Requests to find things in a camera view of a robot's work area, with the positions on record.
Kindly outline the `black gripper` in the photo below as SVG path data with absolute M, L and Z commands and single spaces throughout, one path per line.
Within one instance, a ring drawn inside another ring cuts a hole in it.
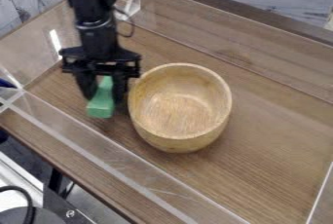
M 116 108 L 126 102 L 128 79 L 141 74 L 141 54 L 124 48 L 120 44 L 118 27 L 112 22 L 75 25 L 81 45 L 63 48 L 63 71 L 75 75 L 81 92 L 90 100 L 98 91 L 98 75 L 114 76 L 113 95 Z

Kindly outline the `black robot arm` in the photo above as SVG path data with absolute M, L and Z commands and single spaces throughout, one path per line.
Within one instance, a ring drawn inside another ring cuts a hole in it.
M 81 45 L 61 50 L 70 73 L 87 100 L 87 114 L 109 118 L 128 93 L 128 82 L 141 75 L 141 54 L 120 44 L 118 0 L 69 0 Z

